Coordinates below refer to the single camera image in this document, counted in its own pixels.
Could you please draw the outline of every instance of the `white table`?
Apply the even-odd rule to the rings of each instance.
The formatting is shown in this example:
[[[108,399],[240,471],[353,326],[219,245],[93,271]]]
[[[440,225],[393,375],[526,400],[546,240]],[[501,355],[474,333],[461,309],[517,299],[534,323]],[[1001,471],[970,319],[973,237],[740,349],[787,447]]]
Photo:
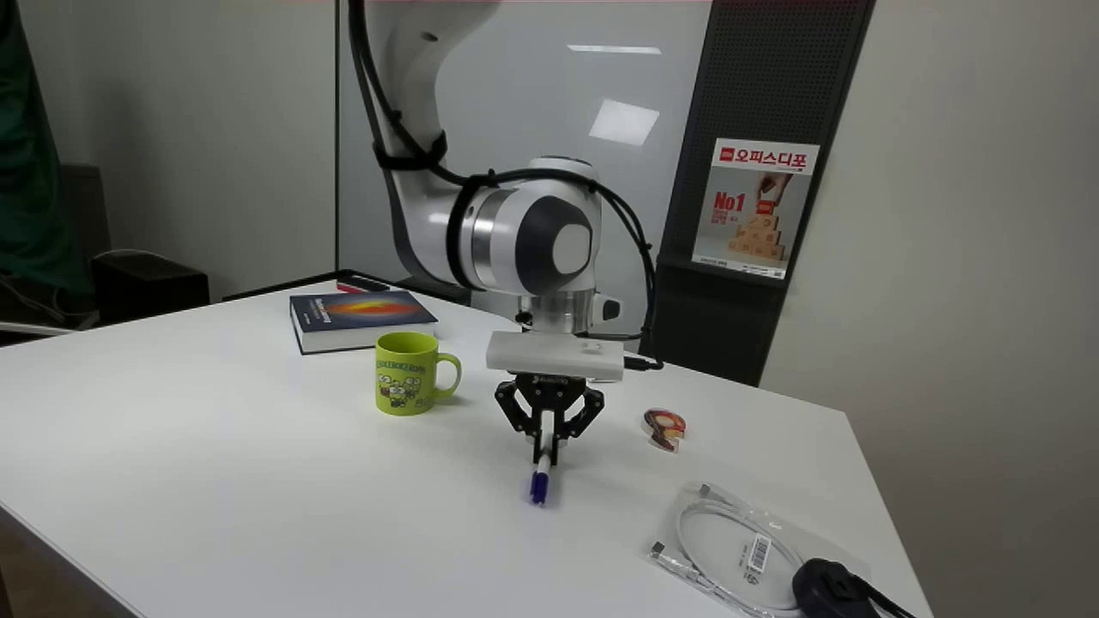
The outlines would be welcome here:
[[[556,509],[526,503],[530,443],[494,405],[506,323],[425,299],[461,400],[371,405],[371,355],[299,357],[287,295],[0,349],[0,509],[149,618],[736,614],[641,561],[714,480],[865,561],[930,618],[850,420],[666,367],[606,387],[562,447]],[[679,453],[638,415],[686,415]]]

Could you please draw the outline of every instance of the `floor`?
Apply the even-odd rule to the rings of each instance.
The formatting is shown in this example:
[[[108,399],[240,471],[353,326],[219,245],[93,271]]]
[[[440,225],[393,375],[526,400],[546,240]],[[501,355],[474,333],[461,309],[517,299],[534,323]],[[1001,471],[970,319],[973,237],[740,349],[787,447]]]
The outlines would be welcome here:
[[[0,572],[11,618],[123,618],[83,572],[0,510]]]

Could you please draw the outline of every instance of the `mug handle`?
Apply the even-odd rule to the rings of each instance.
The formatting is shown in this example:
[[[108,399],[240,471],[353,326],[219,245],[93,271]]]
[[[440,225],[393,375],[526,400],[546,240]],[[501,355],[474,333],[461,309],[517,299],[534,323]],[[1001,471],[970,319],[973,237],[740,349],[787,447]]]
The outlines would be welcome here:
[[[451,399],[461,383],[461,361],[455,355],[440,355],[435,363],[455,363],[455,383],[451,387],[435,383],[435,399]]]

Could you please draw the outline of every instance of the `green curtain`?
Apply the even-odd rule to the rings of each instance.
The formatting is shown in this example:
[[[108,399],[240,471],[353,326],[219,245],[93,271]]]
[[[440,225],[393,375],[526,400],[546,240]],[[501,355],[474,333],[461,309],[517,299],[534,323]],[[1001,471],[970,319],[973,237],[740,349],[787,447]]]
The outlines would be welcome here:
[[[0,0],[0,277],[91,299],[18,0]]]

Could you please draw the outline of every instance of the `poster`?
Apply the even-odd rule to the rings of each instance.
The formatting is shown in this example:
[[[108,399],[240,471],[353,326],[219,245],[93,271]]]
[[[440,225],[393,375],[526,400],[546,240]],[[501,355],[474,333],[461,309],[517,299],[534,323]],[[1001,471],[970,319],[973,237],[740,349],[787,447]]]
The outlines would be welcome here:
[[[785,280],[818,150],[719,138],[690,262]]]

